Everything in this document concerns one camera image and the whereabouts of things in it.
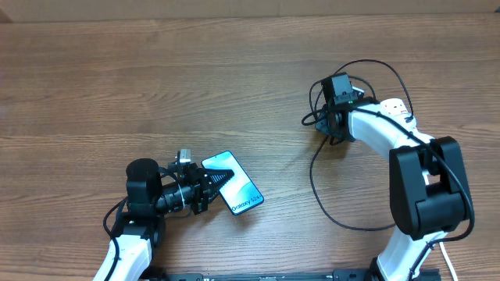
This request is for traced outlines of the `Samsung Galaxy smartphone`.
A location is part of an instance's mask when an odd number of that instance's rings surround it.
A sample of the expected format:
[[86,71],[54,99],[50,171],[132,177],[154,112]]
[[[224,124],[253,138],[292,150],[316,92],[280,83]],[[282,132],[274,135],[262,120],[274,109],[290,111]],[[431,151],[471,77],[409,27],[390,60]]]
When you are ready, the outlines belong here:
[[264,197],[231,151],[202,160],[206,169],[231,169],[234,175],[220,188],[220,195],[233,215],[240,215],[264,202]]

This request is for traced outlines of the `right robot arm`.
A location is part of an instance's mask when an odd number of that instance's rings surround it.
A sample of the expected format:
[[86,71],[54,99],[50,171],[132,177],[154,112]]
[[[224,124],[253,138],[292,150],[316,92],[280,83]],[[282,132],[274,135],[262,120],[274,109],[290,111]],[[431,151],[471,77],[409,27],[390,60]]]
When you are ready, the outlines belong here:
[[437,244],[469,236],[473,202],[459,143],[416,127],[403,100],[378,101],[352,86],[347,73],[320,81],[325,98],[313,107],[315,127],[332,145],[362,141],[389,163],[393,234],[367,269],[336,269],[336,280],[439,280],[420,267]]

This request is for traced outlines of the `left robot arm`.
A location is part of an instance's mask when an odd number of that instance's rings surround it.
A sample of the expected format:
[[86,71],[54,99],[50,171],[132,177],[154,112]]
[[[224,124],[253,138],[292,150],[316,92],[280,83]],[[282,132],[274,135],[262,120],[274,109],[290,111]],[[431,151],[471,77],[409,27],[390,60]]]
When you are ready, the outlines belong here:
[[164,268],[152,266],[166,230],[166,215],[186,207],[197,215],[234,177],[232,169],[205,169],[176,157],[167,167],[139,158],[126,168],[127,196],[103,218],[109,249],[94,279],[168,280]]

